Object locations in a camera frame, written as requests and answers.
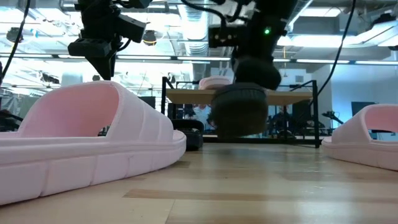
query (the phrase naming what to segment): ceiling light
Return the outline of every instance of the ceiling light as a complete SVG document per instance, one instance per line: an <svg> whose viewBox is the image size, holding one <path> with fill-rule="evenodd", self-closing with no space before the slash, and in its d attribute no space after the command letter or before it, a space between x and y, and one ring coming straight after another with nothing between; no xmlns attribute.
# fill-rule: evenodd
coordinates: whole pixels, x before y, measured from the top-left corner
<svg viewBox="0 0 398 224"><path fill-rule="evenodd" d="M56 8L36 8L35 10L43 15L48 21L65 21L69 19L65 13Z"/></svg>
<svg viewBox="0 0 398 224"><path fill-rule="evenodd" d="M379 47L394 47L396 45L398 45L398 35L379 44Z"/></svg>
<svg viewBox="0 0 398 224"><path fill-rule="evenodd" d="M0 57L10 57L10 54L0 54ZM14 54L15 58L52 58L49 54Z"/></svg>
<svg viewBox="0 0 398 224"><path fill-rule="evenodd" d="M295 47L339 47L341 45L340 35L296 35L292 37L292 45ZM355 36L347 36L344 45L356 43Z"/></svg>
<svg viewBox="0 0 398 224"><path fill-rule="evenodd" d="M75 7L75 5L74 4L64 4L62 7ZM149 9L164 9L164 6L155 4L155 5L149 5L148 8Z"/></svg>
<svg viewBox="0 0 398 224"><path fill-rule="evenodd" d="M60 58L80 58L83 59L84 57L81 56L71 56L71 55L58 55Z"/></svg>
<svg viewBox="0 0 398 224"><path fill-rule="evenodd" d="M392 61L357 61L358 65L398 65L398 62Z"/></svg>
<svg viewBox="0 0 398 224"><path fill-rule="evenodd" d="M280 37L277 43L278 46L291 46L293 45L292 43L292 39L290 39L289 37Z"/></svg>
<svg viewBox="0 0 398 224"><path fill-rule="evenodd" d="M3 7L0 6L1 22L3 23L20 23L24 18L24 13L14 7ZM35 19L28 15L25 19L25 23L35 22Z"/></svg>
<svg viewBox="0 0 398 224"><path fill-rule="evenodd" d="M131 59L131 60L171 60L169 56L128 56L118 55L118 59Z"/></svg>
<svg viewBox="0 0 398 224"><path fill-rule="evenodd" d="M304 9L300 16L308 17L336 17L342 10L337 7L308 7Z"/></svg>
<svg viewBox="0 0 398 224"><path fill-rule="evenodd" d="M297 63L334 63L334 60L297 59ZM337 63L349 63L349 60L339 60Z"/></svg>
<svg viewBox="0 0 398 224"><path fill-rule="evenodd" d="M204 60L204 61L223 61L227 62L231 59L229 57L177 57L178 60Z"/></svg>
<svg viewBox="0 0 398 224"><path fill-rule="evenodd" d="M274 59L274 62L290 62L290 59L276 58Z"/></svg>
<svg viewBox="0 0 398 224"><path fill-rule="evenodd" d="M398 25L398 21L389 21L389 22L375 24L371 30L357 35L356 41L358 44L362 44L373 39L380 39L380 38L386 39L386 36L382 34L388 34L388 32L386 31L395 27L396 25Z"/></svg>

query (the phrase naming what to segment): fluorescent light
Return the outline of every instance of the fluorescent light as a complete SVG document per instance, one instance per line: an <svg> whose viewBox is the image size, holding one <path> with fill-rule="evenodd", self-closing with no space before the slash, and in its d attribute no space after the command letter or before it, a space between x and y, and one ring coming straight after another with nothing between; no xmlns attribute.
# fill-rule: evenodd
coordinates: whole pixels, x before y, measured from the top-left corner
<svg viewBox="0 0 398 224"><path fill-rule="evenodd" d="M297 63L334 63L334 60L297 59ZM337 63L349 63L349 60L338 60Z"/></svg>
<svg viewBox="0 0 398 224"><path fill-rule="evenodd" d="M227 62L231 59L228 57L177 57L179 60L204 60L204 61L223 61Z"/></svg>
<svg viewBox="0 0 398 224"><path fill-rule="evenodd" d="M274 62L290 62L290 59L284 59L284 58L275 58Z"/></svg>
<svg viewBox="0 0 398 224"><path fill-rule="evenodd" d="M293 45L292 40L289 37L280 37L277 43L278 46L291 46Z"/></svg>
<svg viewBox="0 0 398 224"><path fill-rule="evenodd" d="M398 35L379 44L379 47L393 47L396 45L398 45Z"/></svg>
<svg viewBox="0 0 398 224"><path fill-rule="evenodd" d="M337 7L308 7L300 13L300 16L336 17L340 15L340 13L341 9Z"/></svg>
<svg viewBox="0 0 398 224"><path fill-rule="evenodd" d="M356 41L357 41L357 43L362 44L362 43L365 43L365 42L373 40L373 39L378 39L380 37L384 37L385 38L385 36L382 35L382 34L385 31L391 29L392 27L394 27L396 25L397 25L397 21L389 21L389 22L383 22L383 23L375 24L371 30L363 32L362 34L357 35L356 36Z"/></svg>
<svg viewBox="0 0 398 224"><path fill-rule="evenodd" d="M83 59L84 57L81 56L71 56L71 55L58 55L60 58L80 58Z"/></svg>
<svg viewBox="0 0 398 224"><path fill-rule="evenodd" d="M356 61L358 65L398 65L398 62L392 61Z"/></svg>
<svg viewBox="0 0 398 224"><path fill-rule="evenodd" d="M10 54L0 54L0 57L10 57ZM14 54L15 58L52 58L49 54Z"/></svg>
<svg viewBox="0 0 398 224"><path fill-rule="evenodd" d="M341 45L340 35L296 35L292 37L292 45L295 47L325 47L337 48ZM356 43L355 36L347 36L344 45Z"/></svg>
<svg viewBox="0 0 398 224"><path fill-rule="evenodd" d="M118 55L118 59L132 59L132 60L171 60L169 56L128 56Z"/></svg>
<svg viewBox="0 0 398 224"><path fill-rule="evenodd" d="M64 14L61 10L56 9L56 8L42 8L38 7L35 8L37 12L39 12L41 15L43 15L47 20L56 20L56 21L62 21L62 20L68 20L69 17Z"/></svg>

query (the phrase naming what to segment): wooden table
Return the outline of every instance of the wooden table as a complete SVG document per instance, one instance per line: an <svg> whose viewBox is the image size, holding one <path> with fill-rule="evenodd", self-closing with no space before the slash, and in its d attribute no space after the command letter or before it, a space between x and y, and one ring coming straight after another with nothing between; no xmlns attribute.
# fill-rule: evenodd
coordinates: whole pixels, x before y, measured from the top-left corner
<svg viewBox="0 0 398 224"><path fill-rule="evenodd" d="M211 104L215 90L167 89L166 96L175 104ZM267 91L268 105L285 106L312 98L311 92Z"/></svg>

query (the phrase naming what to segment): cable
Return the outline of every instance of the cable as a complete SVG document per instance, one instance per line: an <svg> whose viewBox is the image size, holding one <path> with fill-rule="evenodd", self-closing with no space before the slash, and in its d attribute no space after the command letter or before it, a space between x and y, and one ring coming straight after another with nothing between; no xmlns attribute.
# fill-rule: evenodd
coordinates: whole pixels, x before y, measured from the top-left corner
<svg viewBox="0 0 398 224"><path fill-rule="evenodd" d="M214 9L208 9L205 7L197 6L195 4L188 2L187 0L181 0L181 2L184 3L184 5L191 7L192 9L196 9L196 10L203 11L203 12L209 12L209 13L213 13L213 14L217 15L221 19L221 28L220 28L219 35L223 34L223 31L226 29L226 19L222 13L220 13L219 11L214 10Z"/></svg>
<svg viewBox="0 0 398 224"><path fill-rule="evenodd" d="M148 72L148 70L145 71L144 77L142 78L141 85L139 85L139 89L138 89L138 91L137 91L137 96L138 96L139 92L141 91L142 84L144 84L145 78L146 78L146 76L147 76L147 72Z"/></svg>
<svg viewBox="0 0 398 224"><path fill-rule="evenodd" d="M129 46L130 42L131 42L131 39L129 39L121 48L119 48L118 52L126 49Z"/></svg>
<svg viewBox="0 0 398 224"><path fill-rule="evenodd" d="M126 9L134 8L134 5L132 5L130 2L128 4L126 4L122 0L116 0L116 3L120 4L122 7L126 8Z"/></svg>
<svg viewBox="0 0 398 224"><path fill-rule="evenodd" d="M236 6L235 13L232 15L232 17L227 17L228 22L235 22L237 19L240 19L239 15L241 14L242 8L243 8L243 0L238 1L238 6Z"/></svg>
<svg viewBox="0 0 398 224"><path fill-rule="evenodd" d="M349 29L349 25L351 25L351 20L353 19L353 16L354 16L355 7L356 7L356 0L353 0L353 3L352 3L352 5L351 5L350 14L349 14L349 16L348 16L347 24L346 24L346 27L345 27L345 29L344 29L343 36L342 36L342 38L341 38L341 44L340 44L340 46L339 46L339 48L338 48L338 51L337 51L337 54L336 54L335 62L333 63L333 66L332 66L332 68L331 68L331 71L330 71L330 74L329 74L328 78L325 80L324 84L323 84L322 87L319 89L319 91L318 91L318 93L317 93L317 97L319 97L319 95L320 95L320 93L322 92L322 90L327 86L328 82L330 81L331 77L333 76L333 74L334 74L334 72L335 72L338 59L340 58L340 53L341 53L341 51L343 50L344 40L345 40L345 38L346 38L346 36L347 36L348 29ZM308 104L308 106L311 108L312 104L313 104L313 100ZM297 118L297 121L300 121L300 120L302 119L302 117L304 116L304 114L305 114L305 113L302 113L302 114Z"/></svg>
<svg viewBox="0 0 398 224"><path fill-rule="evenodd" d="M30 0L26 0L24 18L23 18L23 20L22 20L22 22L21 22L21 24L19 26L19 31L18 31L18 34L17 34L17 38L15 40L14 46L12 47L11 54L10 54L8 60L7 60L7 64L4 67L4 70L2 71L2 77L3 78L6 76L8 68L10 67L10 64L12 62L12 58L14 57L15 52L17 51L17 47L18 47L18 44L19 44L19 39L21 38L22 31L24 30L25 20L26 20L27 14L29 13L29 8L30 8Z"/></svg>

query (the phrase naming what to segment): black cable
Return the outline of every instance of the black cable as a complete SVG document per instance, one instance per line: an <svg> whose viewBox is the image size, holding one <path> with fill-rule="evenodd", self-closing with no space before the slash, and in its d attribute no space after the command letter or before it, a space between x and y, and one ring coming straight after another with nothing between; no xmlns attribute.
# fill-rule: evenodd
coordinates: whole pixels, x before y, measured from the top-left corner
<svg viewBox="0 0 398 224"><path fill-rule="evenodd" d="M3 79L3 75L2 75L2 65L1 65L1 62L0 62L0 86L1 86L1 84L2 84L2 79Z"/></svg>
<svg viewBox="0 0 398 224"><path fill-rule="evenodd" d="M131 39L129 39L121 48L119 48L118 52L126 49L129 46L130 42L131 42Z"/></svg>
<svg viewBox="0 0 398 224"><path fill-rule="evenodd" d="M204 12L209 12L209 13L213 13L215 15L217 15L220 19L221 19L221 29L220 29L220 35L223 34L223 31L226 29L226 19L224 17L224 15L222 13L220 13L217 10L214 9L208 9L205 7L201 7L201 6L197 6L195 4L192 4L190 2L188 2L187 0L181 0L182 3L184 3L184 5L191 7L192 9L196 9L199 11L204 11Z"/></svg>
<svg viewBox="0 0 398 224"><path fill-rule="evenodd" d="M235 22L237 19L239 19L239 15L241 14L242 8L243 8L243 0L238 1L238 6L236 6L235 13L232 15L232 17L227 17L228 22Z"/></svg>
<svg viewBox="0 0 398 224"><path fill-rule="evenodd" d="M13 115L13 114L10 114L10 113L6 113L6 112L4 112L4 111L0 111L0 118L14 118L14 119L16 119L17 121L23 121L23 120L24 120L23 118L20 118L20 117L18 117L18 116L15 116L15 115Z"/></svg>
<svg viewBox="0 0 398 224"><path fill-rule="evenodd" d="M126 4L122 0L116 0L116 3L120 4L122 7L126 9L132 9L134 6L132 4Z"/></svg>
<svg viewBox="0 0 398 224"><path fill-rule="evenodd" d="M330 71L330 74L329 74L328 78L325 80L324 84L323 84L322 87L319 89L319 91L318 91L318 93L317 93L317 97L319 97L319 95L321 94L322 90L326 87L326 85L328 84L328 82L330 81L331 77L333 76L333 74L334 74L334 72L335 72L335 70L336 70L337 62L338 62L338 59L340 58L340 53L341 53L341 51L343 50L344 40L345 40L345 38L346 38L346 36L347 36L348 29L349 29L349 25L351 25L351 20L353 19L353 16L354 16L355 7L356 7L356 0L353 0L353 3L352 3L352 5L351 5L350 14L349 14L349 16L348 16L347 24L346 24L346 27L345 27L345 29L344 29L343 36L342 36L342 38L341 38L341 44L340 44L340 46L339 46L339 48L338 48L338 50L337 50L337 55L336 55L336 58L335 58L335 62L333 63L333 66L332 66L332 68L331 68L331 71ZM308 106L311 108L312 104L313 104L313 100L310 102L310 104L309 104ZM300 121L300 120L302 119L302 117L304 116L304 114L305 114L305 113L302 113L302 114L297 118L297 121Z"/></svg>
<svg viewBox="0 0 398 224"><path fill-rule="evenodd" d="M19 44L19 39L21 38L22 31L24 30L25 19L27 17L28 12L29 12L29 8L30 8L30 0L27 0L26 1L25 12L24 12L24 19L22 20L22 22L21 22L21 24L19 26L19 31L18 31L18 34L17 34L17 38L15 40L14 46L12 47L11 54L8 57L8 61L7 61L6 66L4 67L4 70L2 71L2 77L3 78L6 76L8 68L10 67L10 64L12 62L12 58L14 57L15 52L17 51L17 47L18 47L18 44Z"/></svg>

